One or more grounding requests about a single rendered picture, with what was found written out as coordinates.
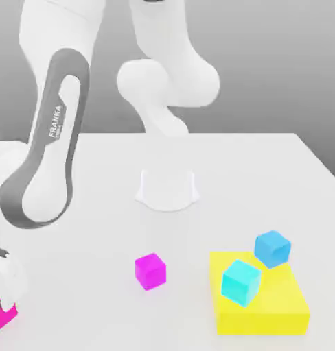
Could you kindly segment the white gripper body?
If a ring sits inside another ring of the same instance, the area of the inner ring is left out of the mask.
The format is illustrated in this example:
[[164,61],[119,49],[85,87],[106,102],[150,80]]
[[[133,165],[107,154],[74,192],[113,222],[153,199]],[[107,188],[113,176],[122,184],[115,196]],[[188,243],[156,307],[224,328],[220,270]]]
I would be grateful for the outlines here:
[[27,293],[27,278],[20,260],[0,247],[0,307],[9,311]]

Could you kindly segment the small magenta cube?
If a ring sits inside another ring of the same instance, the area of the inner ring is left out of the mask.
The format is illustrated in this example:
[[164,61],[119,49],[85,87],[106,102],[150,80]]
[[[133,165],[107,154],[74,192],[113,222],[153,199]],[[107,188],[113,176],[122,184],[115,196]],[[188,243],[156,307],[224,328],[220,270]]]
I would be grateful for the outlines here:
[[135,260],[135,277],[140,285],[149,291],[166,283],[166,264],[156,254],[151,253]]

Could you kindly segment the small cyan cube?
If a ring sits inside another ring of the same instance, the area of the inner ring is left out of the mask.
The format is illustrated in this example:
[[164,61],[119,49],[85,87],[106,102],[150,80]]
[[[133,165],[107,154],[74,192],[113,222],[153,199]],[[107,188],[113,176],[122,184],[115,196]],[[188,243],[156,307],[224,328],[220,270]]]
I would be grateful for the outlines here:
[[246,308],[258,294],[262,271],[236,259],[222,274],[221,295]]

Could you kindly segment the small blue cube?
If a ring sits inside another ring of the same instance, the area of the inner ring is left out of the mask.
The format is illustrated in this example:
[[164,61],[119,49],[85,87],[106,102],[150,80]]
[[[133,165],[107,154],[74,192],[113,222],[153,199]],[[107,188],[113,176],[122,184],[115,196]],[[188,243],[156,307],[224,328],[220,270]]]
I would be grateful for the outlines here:
[[271,230],[257,236],[254,255],[267,268],[272,269],[288,262],[291,247],[289,240],[278,231]]

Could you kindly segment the large yellow box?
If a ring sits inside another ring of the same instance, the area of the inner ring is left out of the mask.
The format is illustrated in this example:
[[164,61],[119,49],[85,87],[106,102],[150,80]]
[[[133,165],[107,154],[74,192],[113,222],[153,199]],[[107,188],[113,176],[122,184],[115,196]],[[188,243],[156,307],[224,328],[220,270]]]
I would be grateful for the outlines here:
[[[240,259],[262,271],[259,293],[246,307],[221,294],[222,275]],[[252,252],[210,252],[209,281],[219,335],[303,335],[310,310],[289,263],[267,268]]]

